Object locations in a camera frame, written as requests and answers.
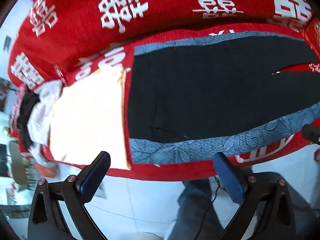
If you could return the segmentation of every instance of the cream folded cloth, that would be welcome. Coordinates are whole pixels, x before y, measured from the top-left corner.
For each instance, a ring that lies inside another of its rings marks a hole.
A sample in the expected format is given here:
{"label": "cream folded cloth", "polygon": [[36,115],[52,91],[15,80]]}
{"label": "cream folded cloth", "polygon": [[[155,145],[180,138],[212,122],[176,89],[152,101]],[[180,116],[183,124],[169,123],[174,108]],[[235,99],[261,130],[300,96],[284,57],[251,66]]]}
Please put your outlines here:
{"label": "cream folded cloth", "polygon": [[123,125],[125,77],[121,64],[105,66],[63,88],[50,122],[50,151],[56,161],[89,165],[106,151],[111,168],[131,169]]}

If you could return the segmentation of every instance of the floor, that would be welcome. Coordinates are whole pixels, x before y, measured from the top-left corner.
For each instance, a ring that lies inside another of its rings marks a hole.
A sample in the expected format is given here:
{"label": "floor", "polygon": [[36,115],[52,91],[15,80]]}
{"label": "floor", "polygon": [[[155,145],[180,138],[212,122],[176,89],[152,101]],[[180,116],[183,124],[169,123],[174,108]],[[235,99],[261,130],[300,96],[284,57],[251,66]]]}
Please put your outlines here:
{"label": "floor", "polygon": [[[320,207],[320,162],[313,160],[317,145],[307,146],[285,157],[253,166],[254,172],[276,171],[309,202]],[[60,178],[78,174],[79,169],[61,165]],[[217,184],[212,180],[212,190]],[[109,240],[133,240],[138,232],[149,232],[163,237],[175,220],[177,198],[184,189],[181,182],[140,181],[105,176],[93,200],[85,207],[97,226]],[[67,224],[77,239],[81,239],[64,202],[60,202]],[[225,227],[238,209],[228,194],[219,189],[214,208]]]}

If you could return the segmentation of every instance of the white cloth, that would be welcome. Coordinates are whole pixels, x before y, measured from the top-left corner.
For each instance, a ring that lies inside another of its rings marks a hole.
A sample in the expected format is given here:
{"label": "white cloth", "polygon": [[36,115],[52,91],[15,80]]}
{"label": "white cloth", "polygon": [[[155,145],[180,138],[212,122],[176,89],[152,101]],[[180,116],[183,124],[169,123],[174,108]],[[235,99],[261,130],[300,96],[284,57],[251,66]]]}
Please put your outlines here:
{"label": "white cloth", "polygon": [[28,150],[37,163],[46,167],[53,167],[55,163],[43,157],[41,145],[48,145],[52,104],[59,98],[61,89],[62,81],[55,80],[44,83],[34,91],[39,94],[40,102],[33,107],[27,124],[30,139],[34,142]]}
{"label": "white cloth", "polygon": [[131,169],[123,125],[125,77],[121,64],[104,66],[63,88],[51,119],[50,151],[56,161],[89,165],[106,151],[111,168]]}

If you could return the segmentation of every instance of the person's leg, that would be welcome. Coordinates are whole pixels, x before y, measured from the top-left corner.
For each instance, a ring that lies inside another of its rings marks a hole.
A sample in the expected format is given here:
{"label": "person's leg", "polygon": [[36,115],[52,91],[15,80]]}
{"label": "person's leg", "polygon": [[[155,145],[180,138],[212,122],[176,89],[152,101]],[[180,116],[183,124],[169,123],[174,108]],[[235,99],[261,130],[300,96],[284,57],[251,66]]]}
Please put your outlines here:
{"label": "person's leg", "polygon": [[209,179],[183,182],[185,190],[179,197],[180,206],[177,222],[168,240],[194,240],[199,231],[202,217],[208,209],[201,233],[197,240],[214,240],[223,228],[211,204]]}

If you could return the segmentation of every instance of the white wall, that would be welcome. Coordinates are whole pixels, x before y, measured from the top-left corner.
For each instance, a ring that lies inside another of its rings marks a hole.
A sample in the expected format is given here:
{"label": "white wall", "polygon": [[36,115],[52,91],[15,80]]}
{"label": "white wall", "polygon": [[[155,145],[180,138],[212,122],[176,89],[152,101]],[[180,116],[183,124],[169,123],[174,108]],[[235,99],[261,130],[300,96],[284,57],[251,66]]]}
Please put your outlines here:
{"label": "white wall", "polygon": [[[14,5],[11,12],[4,21],[4,24],[0,28],[0,77],[3,79],[9,80],[7,65],[9,62],[9,55],[12,49],[12,44],[22,22],[29,13],[31,5],[32,0],[19,0]],[[2,49],[6,36],[11,37],[12,39],[9,53],[4,52]]]}

